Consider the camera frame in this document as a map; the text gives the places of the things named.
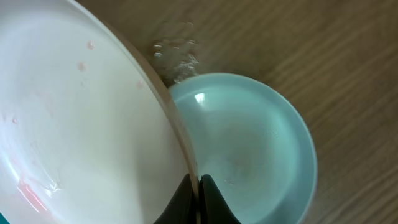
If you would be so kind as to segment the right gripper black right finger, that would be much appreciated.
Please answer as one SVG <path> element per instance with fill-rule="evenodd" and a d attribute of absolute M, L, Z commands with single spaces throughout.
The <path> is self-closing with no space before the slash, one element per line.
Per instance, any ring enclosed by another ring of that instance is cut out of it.
<path fill-rule="evenodd" d="M 211 175 L 203 175 L 199 191 L 201 223 L 240 224 L 229 209 Z"/>

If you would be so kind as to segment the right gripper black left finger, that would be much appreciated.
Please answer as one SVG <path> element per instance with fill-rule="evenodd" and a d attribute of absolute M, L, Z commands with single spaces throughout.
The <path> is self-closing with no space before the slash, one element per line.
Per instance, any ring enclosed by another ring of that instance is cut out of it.
<path fill-rule="evenodd" d="M 187 174 L 154 224 L 195 224 L 196 208 L 192 183 Z"/>

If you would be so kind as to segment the light blue plate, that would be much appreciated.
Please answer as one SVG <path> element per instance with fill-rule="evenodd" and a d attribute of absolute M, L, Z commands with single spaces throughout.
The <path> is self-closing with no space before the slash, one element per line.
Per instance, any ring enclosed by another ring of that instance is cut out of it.
<path fill-rule="evenodd" d="M 209 73 L 170 88 L 197 160 L 241 223 L 301 223 L 317 157 L 299 112 L 248 77 Z"/>

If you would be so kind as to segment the white plate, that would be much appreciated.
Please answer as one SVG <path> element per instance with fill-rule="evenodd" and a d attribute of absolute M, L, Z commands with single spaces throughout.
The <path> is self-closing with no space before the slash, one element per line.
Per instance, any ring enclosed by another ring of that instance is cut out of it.
<path fill-rule="evenodd" d="M 2 1 L 4 218 L 154 223 L 182 190 L 192 145 L 145 58 L 76 1 Z"/>

